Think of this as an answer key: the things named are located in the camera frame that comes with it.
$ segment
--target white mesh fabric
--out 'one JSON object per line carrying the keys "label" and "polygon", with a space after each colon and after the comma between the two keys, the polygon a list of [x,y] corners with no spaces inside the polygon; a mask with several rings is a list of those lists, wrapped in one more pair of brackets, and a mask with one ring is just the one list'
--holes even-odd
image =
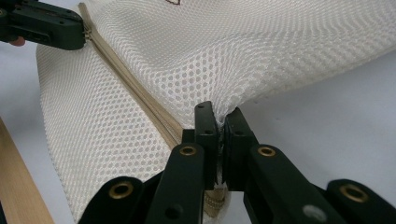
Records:
{"label": "white mesh fabric", "polygon": [[[88,1],[107,43],[182,124],[210,100],[219,123],[248,99],[298,88],[396,46],[396,1]],[[41,48],[49,150],[75,219],[108,179],[147,179],[167,146],[92,50]]]}
{"label": "white mesh fabric", "polygon": [[50,155],[75,220],[108,180],[163,169],[168,146],[92,46],[42,47],[37,59]]}
{"label": "white mesh fabric", "polygon": [[[96,1],[87,2],[88,8]],[[109,1],[92,18],[184,127],[260,94],[301,87],[394,49],[395,1]]]}

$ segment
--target zipper teeth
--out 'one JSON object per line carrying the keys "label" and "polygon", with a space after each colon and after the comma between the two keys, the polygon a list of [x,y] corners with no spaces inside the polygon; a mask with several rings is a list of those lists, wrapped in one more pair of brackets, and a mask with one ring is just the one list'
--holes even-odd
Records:
{"label": "zipper teeth", "polygon": [[166,144],[172,149],[181,143],[183,129],[180,124],[145,90],[137,79],[129,72],[114,50],[100,36],[94,26],[88,9],[84,3],[78,4],[84,20],[85,38],[91,40],[96,52],[109,65],[125,88],[140,104],[146,115],[154,123],[163,136]]}
{"label": "zipper teeth", "polygon": [[224,205],[225,200],[224,198],[222,199],[215,199],[214,197],[208,195],[207,193],[205,193],[205,204],[215,210],[220,210],[220,208]]}

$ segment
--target beige zipper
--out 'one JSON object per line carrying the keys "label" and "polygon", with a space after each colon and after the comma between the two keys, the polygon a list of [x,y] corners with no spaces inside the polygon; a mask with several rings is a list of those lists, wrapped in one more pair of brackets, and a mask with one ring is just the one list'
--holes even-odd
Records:
{"label": "beige zipper", "polygon": [[[139,103],[146,115],[154,123],[157,130],[165,140],[166,144],[172,149],[181,143],[183,129],[180,124],[170,115],[139,83],[131,74],[127,66],[117,56],[114,50],[100,36],[91,16],[84,3],[78,4],[81,17],[84,20],[86,38],[91,40],[93,47],[100,57],[114,71],[116,76],[123,83],[125,88],[132,94]],[[219,210],[224,205],[226,189],[208,190],[205,192],[204,211],[210,217],[216,217]]]}

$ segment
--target black plastic part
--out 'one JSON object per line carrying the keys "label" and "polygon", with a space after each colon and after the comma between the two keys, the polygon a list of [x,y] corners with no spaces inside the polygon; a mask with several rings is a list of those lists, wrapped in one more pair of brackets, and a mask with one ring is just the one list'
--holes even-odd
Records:
{"label": "black plastic part", "polygon": [[0,3],[0,8],[7,8],[7,26],[0,27],[1,41],[9,42],[22,36],[28,41],[58,49],[84,47],[83,21],[76,12],[35,0],[18,2],[14,6]]}
{"label": "black plastic part", "polygon": [[213,189],[218,183],[219,130],[209,101],[195,107],[195,143],[205,149],[205,189]]}
{"label": "black plastic part", "polygon": [[202,223],[204,149],[176,146],[166,164],[145,223]]}
{"label": "black plastic part", "polygon": [[276,147],[252,147],[248,168],[272,209],[273,223],[345,223]]}
{"label": "black plastic part", "polygon": [[326,197],[348,223],[396,223],[396,209],[358,182],[334,180],[327,187]]}
{"label": "black plastic part", "polygon": [[268,203],[262,197],[256,182],[250,179],[244,193],[244,204],[252,224],[272,223],[274,215]]}
{"label": "black plastic part", "polygon": [[182,143],[194,143],[195,142],[195,130],[194,129],[184,129],[183,136],[181,138]]}
{"label": "black plastic part", "polygon": [[[122,183],[130,183],[133,188],[132,192],[119,199],[111,197],[110,191],[116,186],[118,187],[113,189],[116,193],[122,194],[127,190],[127,187],[122,185]],[[140,214],[139,209],[141,207],[139,203],[143,193],[143,183],[136,178],[121,176],[112,179],[105,183],[92,198],[79,224],[138,223],[135,219],[138,218],[138,214]]]}
{"label": "black plastic part", "polygon": [[248,181],[248,153],[258,141],[241,110],[228,115],[224,126],[223,181],[232,191],[244,191]]}
{"label": "black plastic part", "polygon": [[4,214],[3,206],[1,205],[1,202],[0,202],[0,224],[7,224],[6,215]]}

